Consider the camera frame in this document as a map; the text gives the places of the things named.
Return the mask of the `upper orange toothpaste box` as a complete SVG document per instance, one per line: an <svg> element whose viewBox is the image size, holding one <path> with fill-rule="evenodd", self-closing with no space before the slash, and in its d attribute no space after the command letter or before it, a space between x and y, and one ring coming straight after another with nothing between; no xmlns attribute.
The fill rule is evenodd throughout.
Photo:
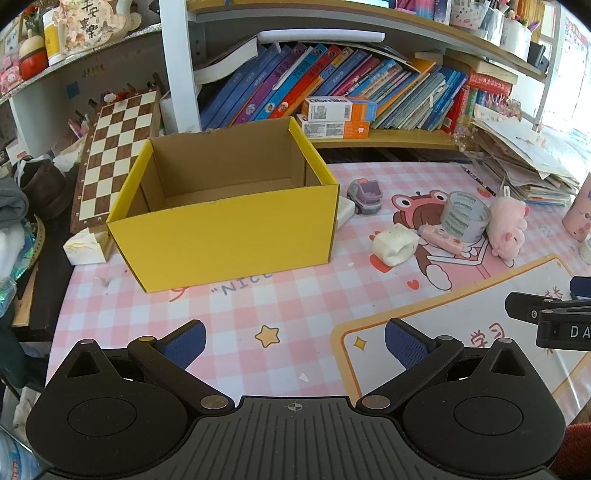
<svg viewBox="0 0 591 480"><path fill-rule="evenodd" d="M377 118L377 112L376 102L356 97L308 97L301 105L301 114L311 122L373 122Z"/></svg>

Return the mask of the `white power adapter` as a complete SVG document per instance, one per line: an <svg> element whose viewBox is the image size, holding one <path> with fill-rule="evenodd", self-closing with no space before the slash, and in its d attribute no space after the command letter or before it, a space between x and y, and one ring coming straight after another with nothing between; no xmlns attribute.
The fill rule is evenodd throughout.
<svg viewBox="0 0 591 480"><path fill-rule="evenodd" d="M356 214L356 204L349 198L339 196L338 211L337 211L337 229L341 229L342 226L352 219L353 215Z"/></svg>

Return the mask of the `white squishy foam block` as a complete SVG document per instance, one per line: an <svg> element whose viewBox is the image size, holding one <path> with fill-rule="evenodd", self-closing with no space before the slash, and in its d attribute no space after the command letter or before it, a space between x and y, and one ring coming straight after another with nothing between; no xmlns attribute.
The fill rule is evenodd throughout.
<svg viewBox="0 0 591 480"><path fill-rule="evenodd" d="M373 254L388 267L396 267L410 259L419 246L419 235L402 224L394 224L377 234Z"/></svg>

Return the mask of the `white shelf post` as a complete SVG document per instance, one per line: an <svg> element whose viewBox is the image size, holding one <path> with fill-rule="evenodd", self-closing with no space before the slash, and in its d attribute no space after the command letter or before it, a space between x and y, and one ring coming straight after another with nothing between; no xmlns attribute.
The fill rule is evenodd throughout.
<svg viewBox="0 0 591 480"><path fill-rule="evenodd" d="M179 133L200 132L186 2L160 1L159 15L164 60L177 130Z"/></svg>

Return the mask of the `brown white chessboard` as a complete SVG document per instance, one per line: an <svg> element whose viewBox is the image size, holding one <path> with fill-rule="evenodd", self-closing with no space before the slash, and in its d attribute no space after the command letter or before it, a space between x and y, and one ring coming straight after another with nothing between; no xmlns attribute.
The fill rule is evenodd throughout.
<svg viewBox="0 0 591 480"><path fill-rule="evenodd" d="M159 100L151 87L97 108L81 151L71 233L106 223L144 143L158 134Z"/></svg>

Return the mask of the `brown leather bag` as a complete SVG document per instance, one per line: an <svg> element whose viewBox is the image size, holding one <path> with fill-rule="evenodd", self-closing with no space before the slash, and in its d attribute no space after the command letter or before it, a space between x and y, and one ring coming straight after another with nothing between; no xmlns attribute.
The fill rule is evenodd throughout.
<svg viewBox="0 0 591 480"><path fill-rule="evenodd" d="M16 164L14 178L28 199L29 210L42 220L57 218L71 203L71 185L50 159L24 157Z"/></svg>

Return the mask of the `clear packing tape roll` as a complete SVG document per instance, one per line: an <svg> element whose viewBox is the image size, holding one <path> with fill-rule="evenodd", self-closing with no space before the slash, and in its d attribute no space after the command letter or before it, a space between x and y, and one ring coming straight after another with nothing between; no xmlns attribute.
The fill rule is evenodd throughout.
<svg viewBox="0 0 591 480"><path fill-rule="evenodd" d="M466 244L478 242L491 220L485 203L465 193L452 192L440 217L443 229Z"/></svg>

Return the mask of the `pink plush pig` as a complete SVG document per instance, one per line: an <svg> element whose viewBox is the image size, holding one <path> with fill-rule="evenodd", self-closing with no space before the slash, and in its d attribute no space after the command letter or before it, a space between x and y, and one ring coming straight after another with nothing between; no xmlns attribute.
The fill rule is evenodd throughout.
<svg viewBox="0 0 591 480"><path fill-rule="evenodd" d="M487 235L494 256L506 262L516 259L525 243L529 212L524 201L510 196L499 197L493 202Z"/></svg>

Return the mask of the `decorative fan with characters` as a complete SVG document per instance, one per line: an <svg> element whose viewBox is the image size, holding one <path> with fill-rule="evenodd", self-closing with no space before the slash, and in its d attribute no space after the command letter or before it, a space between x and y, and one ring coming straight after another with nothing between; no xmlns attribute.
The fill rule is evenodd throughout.
<svg viewBox="0 0 591 480"><path fill-rule="evenodd" d="M125 29L126 17L110 1L60 1L53 20L63 28L63 46L68 54L102 46Z"/></svg>

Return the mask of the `grey purple toy car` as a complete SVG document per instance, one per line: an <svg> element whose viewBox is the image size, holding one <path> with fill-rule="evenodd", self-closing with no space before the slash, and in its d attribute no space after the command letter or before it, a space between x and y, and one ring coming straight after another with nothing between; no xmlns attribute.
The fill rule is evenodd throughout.
<svg viewBox="0 0 591 480"><path fill-rule="evenodd" d="M355 204L355 212L358 215L374 215L382 207L383 192L377 180L353 180L346 191L346 197Z"/></svg>

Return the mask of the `orange toothpaste box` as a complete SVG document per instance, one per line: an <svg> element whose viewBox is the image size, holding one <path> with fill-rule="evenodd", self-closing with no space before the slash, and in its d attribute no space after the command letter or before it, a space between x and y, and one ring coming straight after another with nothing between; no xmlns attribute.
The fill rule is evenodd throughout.
<svg viewBox="0 0 591 480"><path fill-rule="evenodd" d="M373 122L377 118L377 112L376 102L356 97L308 97L301 105L301 114L311 122Z"/></svg>
<svg viewBox="0 0 591 480"><path fill-rule="evenodd" d="M370 123L366 121L310 121L303 114L297 114L295 118L304 135L311 140L366 139L370 134Z"/></svg>

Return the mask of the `stack of papers and books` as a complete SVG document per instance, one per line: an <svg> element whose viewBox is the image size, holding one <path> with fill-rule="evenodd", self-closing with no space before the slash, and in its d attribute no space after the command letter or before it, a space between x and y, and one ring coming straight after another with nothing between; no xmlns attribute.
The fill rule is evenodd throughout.
<svg viewBox="0 0 591 480"><path fill-rule="evenodd" d="M472 126L475 142L485 152L484 165L514 197L561 207L574 199L580 182L528 123L477 104Z"/></svg>

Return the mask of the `yellow cardboard box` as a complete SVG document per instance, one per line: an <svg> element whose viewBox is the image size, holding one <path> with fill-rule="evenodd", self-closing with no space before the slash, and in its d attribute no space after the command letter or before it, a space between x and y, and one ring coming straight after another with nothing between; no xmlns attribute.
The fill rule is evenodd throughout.
<svg viewBox="0 0 591 480"><path fill-rule="evenodd" d="M147 293L322 265L339 181L293 118L149 139L107 218Z"/></svg>

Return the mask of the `pink correction tape case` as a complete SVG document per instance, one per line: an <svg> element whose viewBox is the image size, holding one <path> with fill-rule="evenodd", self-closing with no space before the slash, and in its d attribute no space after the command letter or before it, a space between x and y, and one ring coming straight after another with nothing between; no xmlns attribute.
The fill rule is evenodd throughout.
<svg viewBox="0 0 591 480"><path fill-rule="evenodd" d="M447 233L441 226L422 225L418 228L418 233L429 244L449 253L460 255L463 252L463 242Z"/></svg>

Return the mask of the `row of colourful books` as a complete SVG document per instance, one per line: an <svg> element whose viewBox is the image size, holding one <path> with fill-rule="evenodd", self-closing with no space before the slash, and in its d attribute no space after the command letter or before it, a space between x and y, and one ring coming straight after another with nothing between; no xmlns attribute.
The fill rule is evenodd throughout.
<svg viewBox="0 0 591 480"><path fill-rule="evenodd" d="M463 135L474 107L521 119L512 99L516 75L456 50L408 58L387 46L352 42L259 42L259 56L213 82L200 108L212 130L249 122L296 118L308 97L356 97L378 105L370 130L441 130Z"/></svg>

